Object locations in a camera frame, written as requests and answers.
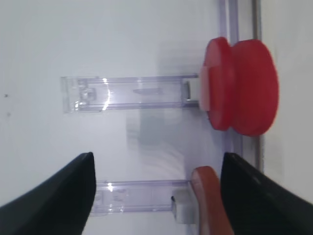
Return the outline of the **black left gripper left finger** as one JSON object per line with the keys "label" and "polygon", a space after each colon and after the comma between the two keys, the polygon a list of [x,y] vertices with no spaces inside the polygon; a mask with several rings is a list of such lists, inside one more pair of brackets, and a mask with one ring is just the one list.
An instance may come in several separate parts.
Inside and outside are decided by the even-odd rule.
{"label": "black left gripper left finger", "polygon": [[0,208],[2,235],[80,235],[96,194],[93,153],[83,153],[49,179]]}

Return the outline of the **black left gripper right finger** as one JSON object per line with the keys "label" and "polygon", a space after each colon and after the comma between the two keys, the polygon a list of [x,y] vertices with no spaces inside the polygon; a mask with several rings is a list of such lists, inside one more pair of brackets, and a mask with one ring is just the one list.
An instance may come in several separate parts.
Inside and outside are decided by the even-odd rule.
{"label": "black left gripper right finger", "polygon": [[313,206],[236,153],[224,154],[221,195],[236,235],[311,235]]}

